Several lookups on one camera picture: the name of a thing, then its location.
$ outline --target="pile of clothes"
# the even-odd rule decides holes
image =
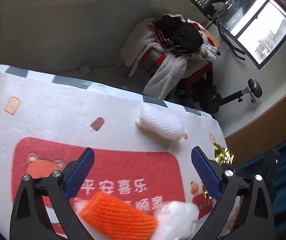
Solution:
[[[121,50],[124,63],[132,66],[130,77],[151,48],[165,55],[161,66],[145,86],[145,95],[164,100],[181,80],[190,62],[200,59],[216,61],[216,48],[209,44],[197,26],[196,22],[185,21],[181,15],[167,14],[161,19],[145,19],[135,27]]]

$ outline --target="brown wooden panel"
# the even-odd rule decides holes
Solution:
[[[226,138],[234,164],[244,164],[286,140],[286,96],[246,127]]]

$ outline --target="black window frame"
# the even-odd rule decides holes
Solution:
[[[212,3],[215,2],[226,2],[226,0],[211,0],[209,5],[207,5],[205,8],[202,8],[195,2],[195,0],[190,0],[207,18],[210,18],[214,15],[215,10],[212,7]],[[233,36],[225,27],[224,32],[242,49],[246,52],[246,55],[251,59],[251,61],[255,64],[255,66],[261,70],[269,61],[270,59],[275,55],[275,53],[280,49],[280,47],[284,44],[286,41],[286,35],[282,38],[282,40],[278,43],[278,45],[271,51],[271,53],[261,62],[258,63],[257,60],[252,56],[252,54],[237,40],[244,31],[251,25],[251,23],[258,17],[259,13],[265,8],[265,6],[269,3],[270,0],[266,0],[265,3],[261,6],[261,8],[254,14],[254,16],[246,23],[246,25],[238,32],[236,36]],[[286,12],[286,6],[283,5],[279,0],[274,0],[285,12]]]

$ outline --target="orange towel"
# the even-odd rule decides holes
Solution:
[[[83,208],[80,217],[113,240],[147,240],[157,224],[151,215],[101,191]]]

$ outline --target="window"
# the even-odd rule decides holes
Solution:
[[[276,0],[193,0],[206,15],[213,2],[225,1],[219,19],[226,33],[261,69],[286,40],[286,11]]]

